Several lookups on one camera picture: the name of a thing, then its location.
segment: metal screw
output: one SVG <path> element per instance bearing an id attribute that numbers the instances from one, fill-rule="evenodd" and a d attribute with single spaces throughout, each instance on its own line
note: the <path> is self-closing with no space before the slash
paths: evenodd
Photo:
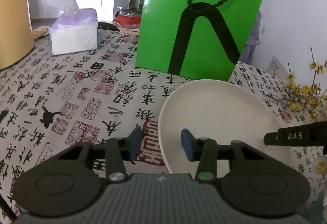
<path id="1" fill-rule="evenodd" d="M 109 175 L 110 181 L 122 181 L 125 179 L 125 175 L 121 172 L 115 172 Z"/>
<path id="2" fill-rule="evenodd" d="M 212 180 L 214 175 L 211 172 L 201 172 L 197 177 L 201 180 Z"/>

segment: circular pad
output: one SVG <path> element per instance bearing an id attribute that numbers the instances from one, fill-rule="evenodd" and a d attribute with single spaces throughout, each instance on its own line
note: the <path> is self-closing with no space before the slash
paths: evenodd
<path id="1" fill-rule="evenodd" d="M 290 173 L 284 170 L 281 174 L 269 172 L 269 169 L 231 171 L 222 178 L 221 190 L 235 209 L 249 215 L 284 217 L 294 214 L 307 202 L 311 189 L 303 175 L 289 169 Z"/>

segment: yellow flowers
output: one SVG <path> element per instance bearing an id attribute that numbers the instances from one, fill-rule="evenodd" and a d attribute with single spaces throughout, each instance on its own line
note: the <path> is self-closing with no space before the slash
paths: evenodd
<path id="1" fill-rule="evenodd" d="M 304 85 L 301 87 L 301 90 L 304 94 L 309 94 L 310 89 L 311 89 L 311 87 L 309 87 L 307 85 Z"/>
<path id="2" fill-rule="evenodd" d="M 325 64 L 322 66 L 319 63 L 310 63 L 309 67 L 311 70 L 314 70 L 317 74 L 323 74 L 324 68 L 327 68 L 327 61 L 325 61 Z"/>
<path id="3" fill-rule="evenodd" d="M 295 82 L 287 83 L 287 87 L 295 91 L 298 88 L 298 85 Z"/>
<path id="4" fill-rule="evenodd" d="M 301 105 L 299 103 L 293 102 L 288 105 L 291 111 L 295 111 L 301 108 Z"/>
<path id="5" fill-rule="evenodd" d="M 294 73 L 289 73 L 289 75 L 287 75 L 287 77 L 286 77 L 286 80 L 288 81 L 288 82 L 292 82 L 293 80 L 295 79 L 295 74 Z"/>
<path id="6" fill-rule="evenodd" d="M 274 100 L 280 102 L 283 107 L 291 111 L 305 111 L 310 114 L 312 122 L 321 122 L 327 120 L 327 90 L 321 91 L 320 84 L 316 84 L 316 75 L 323 74 L 327 69 L 327 60 L 322 65 L 315 62 L 312 49 L 312 63 L 309 64 L 311 70 L 314 70 L 315 76 L 312 85 L 298 85 L 295 82 L 295 73 L 292 72 L 288 64 L 289 74 L 286 82 L 283 84 L 285 93 L 279 97 L 270 95 Z"/>

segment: table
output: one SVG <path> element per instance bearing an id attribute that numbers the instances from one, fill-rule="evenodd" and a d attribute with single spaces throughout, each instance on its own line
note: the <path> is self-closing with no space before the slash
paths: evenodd
<path id="1" fill-rule="evenodd" d="M 49 37 L 18 64 L 0 73 L 0 193 L 18 212 L 11 188 L 24 171 L 65 148 L 89 140 L 127 137 L 136 127 L 144 138 L 127 173 L 168 173 L 158 142 L 158 119 L 166 98 L 191 79 L 135 67 L 138 36 L 99 30 L 94 51 L 52 57 Z M 278 107 L 267 97 L 282 92 L 279 78 L 239 62 L 230 78 L 272 110 L 283 127 L 305 117 Z M 292 148 L 292 165 L 310 181 L 315 201 L 324 179 L 312 170 L 322 147 Z M 94 164 L 104 176 L 104 161 Z M 0 218 L 8 223 L 8 218 Z"/>

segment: white plate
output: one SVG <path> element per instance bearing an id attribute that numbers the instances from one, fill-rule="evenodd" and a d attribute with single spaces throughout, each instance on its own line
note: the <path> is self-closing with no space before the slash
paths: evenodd
<path id="1" fill-rule="evenodd" d="M 189 162 L 180 141 L 182 129 L 195 138 L 208 137 L 229 145 L 241 140 L 290 165 L 289 147 L 265 146 L 264 135 L 281 125 L 270 109 L 236 85 L 218 80 L 198 80 L 176 89 L 164 103 L 159 117 L 159 143 L 170 173 L 190 173 L 198 162 Z M 229 172 L 228 161 L 217 161 L 218 177 Z"/>

